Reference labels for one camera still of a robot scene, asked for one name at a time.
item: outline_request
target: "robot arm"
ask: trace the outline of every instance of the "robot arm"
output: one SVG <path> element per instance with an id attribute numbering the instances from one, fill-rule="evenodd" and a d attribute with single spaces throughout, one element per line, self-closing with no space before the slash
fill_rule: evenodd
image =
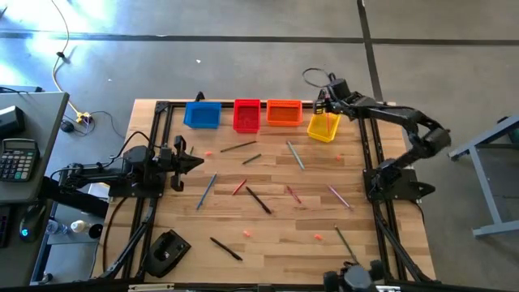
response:
<path id="1" fill-rule="evenodd" d="M 434 191 L 434 187 L 422 182 L 416 182 L 414 174 L 403 169 L 419 159 L 430 158 L 451 144 L 449 131 L 444 129 L 437 121 L 427 117 L 419 110 L 408 106 L 385 105 L 376 102 L 371 97 L 365 97 L 358 92 L 351 92 L 344 79 L 335 79 L 332 73 L 329 76 L 330 84 L 326 89 L 321 89 L 314 103 L 314 113 L 344 114 L 354 120 L 357 118 L 375 118 L 386 122 L 401 125 L 409 136 L 412 148 L 396 159 L 383 161 L 375 170 L 368 171 L 369 180 L 373 192 L 368 195 L 370 200 L 388 200 L 396 196 L 388 193 L 397 184 L 401 187 L 414 189 L 412 199 L 421 197 Z M 428 132 L 420 136 L 418 125 L 428 129 Z M 401 178 L 411 182 L 404 185 L 399 182 Z"/>
<path id="2" fill-rule="evenodd" d="M 183 190 L 181 174 L 187 174 L 204 159 L 186 154 L 186 141 L 179 135 L 175 137 L 176 153 L 171 148 L 161 147 L 158 155 L 150 148 L 140 145 L 122 155 L 122 167 L 108 168 L 112 164 L 81 165 L 71 164 L 61 173 L 59 186 L 62 192 L 74 192 L 89 183 L 110 185 L 110 196 L 118 197 L 158 197 L 164 186 L 165 173 L 174 172 L 171 187 Z"/>

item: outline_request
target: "pencil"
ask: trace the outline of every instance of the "pencil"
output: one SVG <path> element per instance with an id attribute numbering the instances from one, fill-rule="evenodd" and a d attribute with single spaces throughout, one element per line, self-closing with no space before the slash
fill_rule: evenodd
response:
<path id="1" fill-rule="evenodd" d="M 240 148 L 240 147 L 247 146 L 249 144 L 254 144 L 254 143 L 256 143 L 256 141 L 251 141 L 251 142 L 247 142 L 247 143 L 244 143 L 244 144 L 236 145 L 236 146 L 233 146 L 233 147 L 225 148 L 223 150 L 220 150 L 220 152 L 226 152 L 226 151 L 229 151 L 229 150 L 233 150 L 233 149 Z"/>
<path id="2" fill-rule="evenodd" d="M 208 194 L 209 189 L 210 189 L 211 186 L 214 184 L 214 181 L 215 181 L 215 179 L 217 178 L 217 173 L 218 173 L 218 172 L 214 173 L 214 175 L 212 176 L 212 178 L 211 178 L 211 182 L 209 182 L 208 188 L 205 189 L 205 192 L 204 192 L 204 194 L 202 195 L 202 199 L 201 199 L 200 202 L 198 203 L 198 206 L 196 206 L 196 210 L 198 210 L 198 209 L 202 206 L 202 203 L 204 202 L 205 196 Z"/>
<path id="3" fill-rule="evenodd" d="M 337 234 L 339 234 L 339 237 L 341 238 L 342 243 L 344 243 L 344 245 L 348 249 L 348 252 L 351 254 L 351 257 L 354 259 L 355 263 L 358 264 L 357 256 L 355 256 L 354 251 L 351 250 L 350 245 L 346 242 L 346 239 L 344 238 L 344 236 L 342 236 L 342 233 L 339 230 L 339 227 L 337 227 L 337 225 L 334 225 L 333 228 L 335 228 L 335 231 L 337 232 Z"/>
<path id="4" fill-rule="evenodd" d="M 337 198 L 348 208 L 352 209 L 350 204 L 348 204 L 348 202 L 346 202 L 344 199 L 342 199 L 341 195 L 339 195 L 339 193 L 330 185 L 328 185 L 328 189 L 330 189 L 330 191 L 337 196 Z"/>
<path id="5" fill-rule="evenodd" d="M 236 195 L 236 193 L 240 190 L 240 188 L 242 188 L 243 184 L 244 184 L 246 181 L 247 181 L 246 178 L 243 179 L 243 182 L 240 183 L 240 184 L 238 185 L 238 187 L 236 187 L 236 190 L 233 191 L 233 195 Z"/>
<path id="6" fill-rule="evenodd" d="M 216 243 L 219 247 L 223 248 L 225 251 L 229 252 L 236 260 L 243 260 L 241 256 L 237 255 L 236 252 L 231 251 L 230 248 L 226 247 L 223 243 L 217 241 L 214 238 L 210 238 L 214 243 Z"/>
<path id="7" fill-rule="evenodd" d="M 292 152 L 292 155 L 294 155 L 295 160 L 298 161 L 298 163 L 299 163 L 299 167 L 301 167 L 301 169 L 304 170 L 305 166 L 302 164 L 302 161 L 299 158 L 299 155 L 295 152 L 295 149 L 294 149 L 294 147 L 292 147 L 292 144 L 290 143 L 290 141 L 286 141 L 286 144 L 289 145 L 289 148 L 290 148 L 290 151 Z"/>
<path id="8" fill-rule="evenodd" d="M 270 209 L 267 207 L 266 204 L 264 204 L 260 198 L 258 198 L 258 196 L 249 188 L 249 187 L 245 187 L 248 191 L 249 191 L 249 194 L 251 194 L 254 199 L 256 199 L 258 201 L 258 203 L 261 205 L 261 208 L 263 208 L 263 210 L 265 210 L 265 212 L 267 214 L 272 214 L 272 212 L 270 211 Z"/>
<path id="9" fill-rule="evenodd" d="M 289 193 L 294 197 L 294 199 L 296 201 L 298 201 L 298 203 L 301 204 L 301 200 L 298 198 L 298 196 L 294 193 L 294 191 L 292 191 L 292 189 L 289 187 L 289 186 L 286 186 L 286 189 L 289 190 Z"/>
<path id="10" fill-rule="evenodd" d="M 256 155 L 256 156 L 254 156 L 254 157 L 251 157 L 251 158 L 245 160 L 244 162 L 242 162 L 242 164 L 245 165 L 245 164 L 247 164 L 247 163 L 249 163 L 249 162 L 255 160 L 256 158 L 260 158 L 260 156 L 261 156 L 261 153 L 258 154 L 258 155 Z"/>

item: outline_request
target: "black metal frame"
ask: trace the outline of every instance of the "black metal frame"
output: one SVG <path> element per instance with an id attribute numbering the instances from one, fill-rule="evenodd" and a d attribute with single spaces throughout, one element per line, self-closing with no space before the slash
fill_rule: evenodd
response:
<path id="1" fill-rule="evenodd" d="M 162 113 L 166 114 L 165 126 L 164 126 L 164 131 L 162 133 L 162 140 L 161 140 L 161 145 L 165 145 L 168 143 L 169 133 L 171 130 L 171 123 L 173 121 L 174 108 L 185 108 L 185 107 L 186 107 L 185 101 L 158 101 L 156 103 L 155 113 L 154 113 L 153 121 L 152 121 L 152 129 L 150 131 L 150 136 L 149 136 L 150 137 L 150 143 L 148 145 L 149 147 L 153 147 L 152 145 L 155 143 L 155 140 L 157 139 L 157 132 L 158 132 L 158 127 L 159 127 L 159 123 L 161 120 L 161 114 Z M 226 109 L 233 108 L 234 102 L 233 101 L 222 101 L 221 107 L 226 108 Z M 266 107 L 267 107 L 267 103 L 261 102 L 261 108 L 266 108 Z M 304 109 L 312 109 L 313 104 L 311 102 L 303 102 L 302 107 Z M 375 119 L 370 119 L 370 123 L 371 123 L 371 130 L 373 132 L 373 139 L 375 142 L 375 153 L 377 156 L 377 161 L 379 163 L 381 163 L 384 160 L 384 151 L 382 149 L 382 142 L 380 140 L 378 123 Z M 363 118 L 360 118 L 358 120 L 358 125 L 359 125 L 360 134 L 361 134 L 362 151 L 363 151 L 363 155 L 364 155 L 364 162 L 366 164 L 366 170 L 372 170 L 373 162 L 371 160 L 371 150 L 370 150 L 370 145 L 369 145 L 369 141 L 367 138 L 366 124 L 365 124 L 365 121 Z M 150 199 L 150 200 L 152 200 L 152 202 L 150 202 L 150 204 L 153 204 L 154 207 L 157 208 L 158 199 Z M 137 227 L 140 224 L 143 207 L 144 207 L 144 199 L 138 198 L 137 204 L 135 205 L 135 212 L 134 212 L 134 217 L 133 217 L 133 221 L 132 221 L 132 225 L 131 225 L 130 238 L 135 233 L 135 231 L 137 230 Z M 392 201 L 391 200 L 387 201 L 385 203 L 385 207 L 386 207 L 386 212 L 388 214 L 388 218 L 387 218 L 388 219 L 388 230 L 392 232 L 392 234 L 394 235 L 394 238 L 397 240 L 398 243 L 400 243 L 400 239 L 399 239 L 399 235 L 398 235 L 398 228 L 397 228 L 397 219 L 396 219 L 394 207 L 392 205 Z M 376 230 L 376 234 L 377 234 L 377 240 L 379 243 L 380 259 L 381 259 L 381 261 L 383 263 L 383 267 L 384 267 L 384 280 L 391 281 L 394 279 L 391 275 L 391 270 L 389 267 L 388 247 L 386 245 L 384 231 L 376 223 L 376 216 L 380 212 L 381 212 L 380 204 L 373 203 L 373 216 L 374 216 L 373 218 L 375 221 L 375 230 Z M 149 222 L 150 227 L 148 228 L 148 230 L 146 231 L 146 234 L 144 235 L 144 244 L 143 244 L 141 255 L 140 255 L 138 272 L 136 274 L 136 277 L 140 281 L 144 281 L 144 269 L 143 269 L 142 264 L 143 264 L 143 259 L 146 255 L 146 252 L 150 246 L 151 236 L 152 236 L 152 232 L 153 232 L 154 219 L 155 219 L 154 216 L 150 218 L 150 222 Z M 405 280 L 407 280 L 407 274 L 405 271 L 405 266 L 404 266 L 403 260 L 399 255 L 396 255 L 396 256 L 397 256 L 398 278 L 399 278 L 399 280 L 405 281 Z M 124 268 L 122 270 L 123 279 L 130 278 L 132 263 L 133 263 L 133 252 L 128 256 L 127 262 L 125 263 Z M 247 286 L 247 285 L 239 285 L 239 284 L 224 284 L 223 286 L 218 285 L 218 287 L 220 287 L 220 288 L 239 288 L 239 287 L 244 287 L 244 286 Z M 183 283 L 183 284 L 177 283 L 177 284 L 175 284 L 175 287 L 191 289 L 193 287 L 201 287 L 201 285 L 196 284 L 196 285 L 192 286 L 189 283 Z M 284 287 L 286 289 L 292 289 L 292 290 L 307 290 L 310 286 L 308 286 L 308 285 L 287 285 Z M 317 285 L 317 286 L 315 286 L 315 288 L 322 289 L 323 286 Z"/>

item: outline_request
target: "gray metal leg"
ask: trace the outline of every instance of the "gray metal leg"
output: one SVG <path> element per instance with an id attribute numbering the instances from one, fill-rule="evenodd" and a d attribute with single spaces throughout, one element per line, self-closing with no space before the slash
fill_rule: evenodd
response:
<path id="1" fill-rule="evenodd" d="M 472 162 L 474 163 L 474 168 L 476 169 L 476 174 L 478 175 L 479 183 L 481 184 L 481 188 L 483 189 L 485 200 L 487 201 L 488 208 L 490 209 L 492 220 L 494 221 L 494 224 L 501 223 L 501 216 L 499 211 L 497 210 L 497 207 L 495 206 L 495 201 L 494 197 L 492 196 L 490 184 L 488 183 L 487 176 L 485 175 L 485 171 L 483 170 L 481 160 L 479 160 L 478 150 L 475 146 L 470 146 L 468 150 L 470 152 L 470 156 L 472 157 Z"/>
<path id="2" fill-rule="evenodd" d="M 514 128 L 519 127 L 519 115 L 514 115 L 510 118 L 505 119 L 503 122 L 498 123 L 492 129 L 483 132 L 478 137 L 472 139 L 470 142 L 458 147 L 456 150 L 451 151 L 447 156 L 455 161 L 459 157 L 468 154 L 470 147 L 476 146 L 477 144 L 490 143 L 493 140 L 500 138 Z"/>
<path id="3" fill-rule="evenodd" d="M 519 220 L 499 224 L 492 224 L 472 230 L 475 238 L 489 234 L 500 234 L 504 232 L 519 230 Z"/>

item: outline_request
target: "cable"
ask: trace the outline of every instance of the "cable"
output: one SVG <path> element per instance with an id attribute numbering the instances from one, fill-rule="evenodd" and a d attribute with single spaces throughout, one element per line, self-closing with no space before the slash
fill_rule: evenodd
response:
<path id="1" fill-rule="evenodd" d="M 13 88 L 7 88 L 7 87 L 3 87 L 3 86 L 0 86 L 0 93 L 27 93 L 29 94 L 29 92 L 26 92 L 25 90 L 14 90 Z"/>
<path id="2" fill-rule="evenodd" d="M 56 59 L 56 63 L 54 64 L 54 68 L 52 69 L 52 80 L 54 81 L 54 84 L 56 85 L 56 87 L 58 88 L 59 92 L 63 92 L 63 89 L 59 86 L 58 84 L 58 81 L 56 80 L 56 67 L 58 65 L 58 62 L 61 58 L 65 58 L 65 49 L 67 48 L 68 46 L 68 42 L 69 40 L 71 39 L 71 36 L 70 36 L 70 32 L 68 30 L 68 24 L 66 23 L 66 20 L 65 20 L 65 16 L 63 16 L 63 13 L 62 11 L 59 10 L 59 7 L 58 5 L 56 5 L 56 3 L 54 2 L 54 0 L 50 0 L 53 4 L 54 4 L 54 7 L 56 7 L 56 10 L 58 11 L 59 15 L 62 17 L 63 19 L 63 23 L 65 24 L 65 29 L 66 29 L 66 42 L 65 42 L 65 45 L 63 46 L 63 49 L 61 50 L 61 52 L 57 52 L 57 56 L 58 58 Z M 77 109 L 75 109 L 75 107 L 69 102 L 69 105 L 71 106 L 71 108 L 76 112 L 78 113 Z"/>
<path id="3" fill-rule="evenodd" d="M 96 266 L 96 257 L 97 257 L 97 248 L 99 247 L 99 243 L 96 244 L 96 250 L 94 251 L 94 258 L 92 259 L 92 267 L 90 268 L 90 276 L 88 278 L 92 277 L 92 273 L 94 273 L 94 267 Z"/>
<path id="4" fill-rule="evenodd" d="M 94 132 L 94 129 L 96 129 L 96 123 L 94 122 L 94 120 L 92 120 L 91 122 L 87 123 L 87 130 L 85 132 L 74 128 L 74 135 L 77 135 L 79 137 L 85 137 L 85 136 L 92 134 L 92 132 Z"/>
<path id="5" fill-rule="evenodd" d="M 59 15 L 62 17 L 63 23 L 65 24 L 65 29 L 66 29 L 66 42 L 65 42 L 65 45 L 63 46 L 63 49 L 60 52 L 56 53 L 58 58 L 56 58 L 56 62 L 54 63 L 54 67 L 52 68 L 52 81 L 54 81 L 54 85 L 56 85 L 56 88 L 58 88 L 59 92 L 63 92 L 63 89 L 58 84 L 58 78 L 56 77 L 56 74 L 58 73 L 58 63 L 59 63 L 59 60 L 60 59 L 65 59 L 65 49 L 67 48 L 68 43 L 69 43 L 69 41 L 71 39 L 71 32 L 68 29 L 68 24 L 66 23 L 65 16 L 63 16 L 62 11 L 59 10 L 58 5 L 56 5 L 54 0 L 50 0 L 50 1 L 54 4 L 54 7 L 56 7 L 56 10 L 58 11 Z M 81 112 L 79 112 L 75 108 L 75 106 L 72 105 L 71 101 L 68 101 L 67 104 L 72 108 L 72 110 L 75 111 L 75 114 L 78 116 L 78 118 L 82 118 L 83 116 L 85 116 L 87 118 L 89 117 L 88 113 L 81 113 Z"/>
<path id="6" fill-rule="evenodd" d="M 110 219 L 108 220 L 108 225 L 106 226 L 106 232 L 105 232 L 105 240 L 103 240 L 103 272 L 106 271 L 106 241 L 108 240 L 108 234 L 110 232 L 110 227 L 112 227 L 112 222 L 114 221 L 115 213 L 121 208 L 122 203 L 124 203 L 128 197 L 122 198 L 122 200 L 115 206 L 114 212 L 110 216 Z"/>
<path id="7" fill-rule="evenodd" d="M 123 139 L 126 138 L 124 135 L 119 134 L 119 132 L 115 128 L 114 117 L 112 116 L 112 114 L 110 114 L 109 112 L 104 111 L 104 110 L 96 110 L 96 111 L 91 112 L 90 114 L 106 114 L 106 115 L 108 115 L 110 117 L 110 122 L 112 123 L 112 129 L 114 129 L 115 134 L 117 134 L 119 137 L 121 137 Z"/>
<path id="8" fill-rule="evenodd" d="M 420 206 L 420 204 L 418 204 L 416 201 L 414 200 L 410 200 L 411 203 L 413 203 L 414 205 L 416 205 L 416 207 L 418 207 L 418 210 L 420 210 L 420 213 L 422 214 L 422 223 L 425 225 L 425 216 L 423 215 L 423 209 L 422 209 L 422 206 Z"/>
<path id="9" fill-rule="evenodd" d="M 124 142 L 124 144 L 123 144 L 122 147 L 121 147 L 121 150 L 119 150 L 119 153 L 118 153 L 116 156 L 110 158 L 112 161 L 111 161 L 108 165 L 111 165 L 112 163 L 114 163 L 115 159 L 121 156 L 121 154 L 122 154 L 122 150 L 124 150 L 124 148 L 128 145 L 128 142 L 130 142 L 131 138 L 133 138 L 133 137 L 134 137 L 135 135 L 137 135 L 137 134 L 143 136 L 143 137 L 144 137 L 144 138 L 145 138 L 149 143 L 151 143 L 150 139 L 149 139 L 149 138 L 146 136 L 146 134 L 144 134 L 143 132 L 141 132 L 141 131 L 135 131 L 135 132 L 133 132 L 133 133 L 130 135 L 130 137 L 128 137 L 128 140 L 127 140 L 126 142 Z M 155 144 L 152 144 L 152 146 L 153 146 L 153 147 L 156 147 L 156 148 L 161 148 L 160 146 L 156 146 Z"/>
<path id="10" fill-rule="evenodd" d="M 316 87 L 316 88 L 326 88 L 328 85 L 324 85 L 324 86 L 319 86 L 317 84 L 313 84 L 312 82 L 308 81 L 307 80 L 307 77 L 305 77 L 305 74 L 308 72 L 308 71 L 319 71 L 319 72 L 323 72 L 327 78 L 330 78 L 330 74 L 323 70 L 323 69 L 320 69 L 320 68 L 308 68 L 306 69 L 305 71 L 302 72 L 302 79 L 305 80 L 305 82 L 308 84 L 308 85 L 311 85 L 313 87 Z"/>

